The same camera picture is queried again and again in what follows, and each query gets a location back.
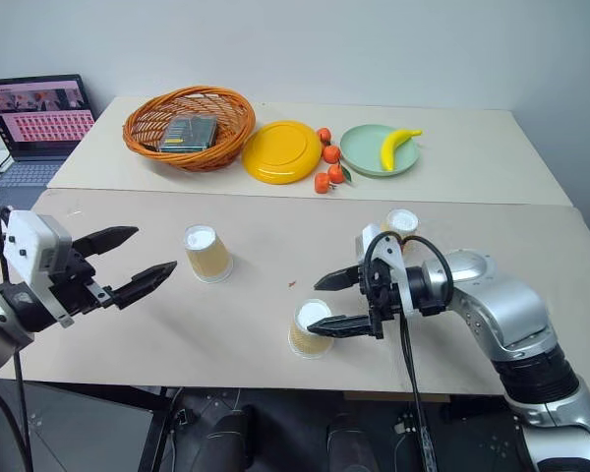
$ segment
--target white wall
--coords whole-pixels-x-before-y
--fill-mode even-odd
[[[73,72],[99,110],[192,84],[511,109],[590,226],[590,0],[0,0],[0,78]]]

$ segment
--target wicker basket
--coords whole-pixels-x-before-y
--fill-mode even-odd
[[[218,118],[214,146],[199,152],[158,152],[170,120],[179,113],[206,113]],[[133,112],[123,127],[127,147],[148,158],[192,171],[231,164],[256,125],[249,102],[233,90],[218,87],[180,88],[149,100]]]

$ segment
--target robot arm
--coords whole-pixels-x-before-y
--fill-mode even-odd
[[[120,246],[137,231],[115,226],[73,242],[51,216],[11,211],[4,256],[24,281],[0,284],[0,368],[32,343],[36,332],[55,323],[68,327],[77,313],[111,305],[123,309],[168,278],[177,263],[155,265],[117,290],[94,281],[87,258]]]
[[[380,229],[370,225],[357,238],[360,265],[323,277],[320,290],[360,283],[370,313],[332,317],[309,331],[333,337],[383,337],[382,321],[403,313],[430,316],[446,308],[466,322],[501,376],[505,399],[517,420],[521,455],[535,470],[590,470],[590,392],[558,344],[546,305],[526,284],[497,270],[489,255],[456,251],[445,257],[454,290],[442,302],[447,280],[441,262],[405,267],[393,238],[374,249],[370,291],[363,283],[363,249]]]

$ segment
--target green plate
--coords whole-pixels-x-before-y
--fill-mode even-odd
[[[413,140],[395,150],[393,170],[383,170],[381,147],[384,139],[396,129],[385,125],[361,125],[348,130],[341,137],[343,162],[359,174],[371,177],[390,177],[409,169],[420,157]]]

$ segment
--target banana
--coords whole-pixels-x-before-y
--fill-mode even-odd
[[[383,164],[383,169],[387,171],[393,170],[395,165],[395,150],[409,141],[411,137],[420,136],[421,134],[422,130],[396,130],[393,133],[390,133],[384,139],[383,146],[381,147],[381,162]]]

